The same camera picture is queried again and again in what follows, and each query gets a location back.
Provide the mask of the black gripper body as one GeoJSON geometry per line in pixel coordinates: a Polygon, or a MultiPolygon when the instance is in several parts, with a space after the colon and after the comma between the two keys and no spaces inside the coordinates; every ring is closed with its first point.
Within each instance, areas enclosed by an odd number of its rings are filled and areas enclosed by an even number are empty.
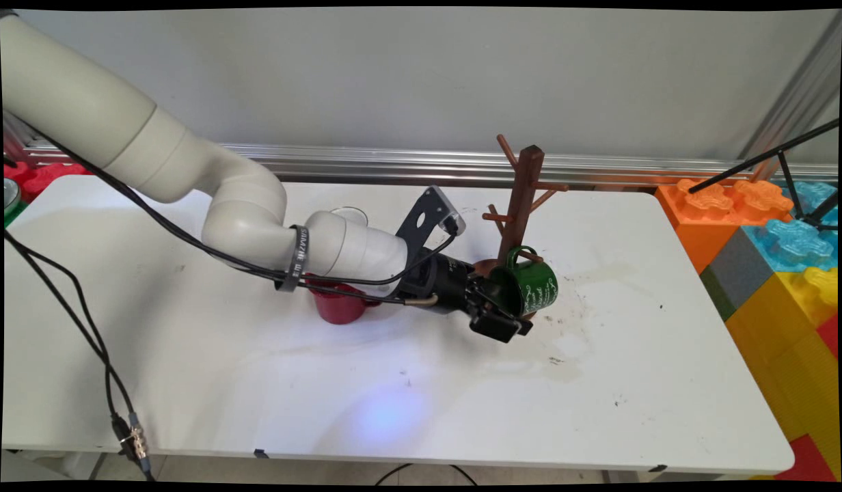
{"type": "Polygon", "coordinates": [[[418,308],[440,315],[471,314],[478,306],[493,307],[489,281],[475,266],[442,253],[409,270],[397,284],[397,297],[407,304],[417,300],[418,308]]]}

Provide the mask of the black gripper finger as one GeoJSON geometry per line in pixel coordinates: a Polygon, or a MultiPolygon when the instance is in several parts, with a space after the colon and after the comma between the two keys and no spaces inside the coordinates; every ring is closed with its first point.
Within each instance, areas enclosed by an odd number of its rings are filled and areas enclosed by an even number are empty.
{"type": "Polygon", "coordinates": [[[491,275],[470,277],[470,304],[496,305],[509,314],[517,312],[517,280],[514,275],[491,275]]]}
{"type": "Polygon", "coordinates": [[[469,299],[469,329],[481,336],[509,343],[515,336],[527,336],[534,324],[512,315],[489,299],[469,299]]]}

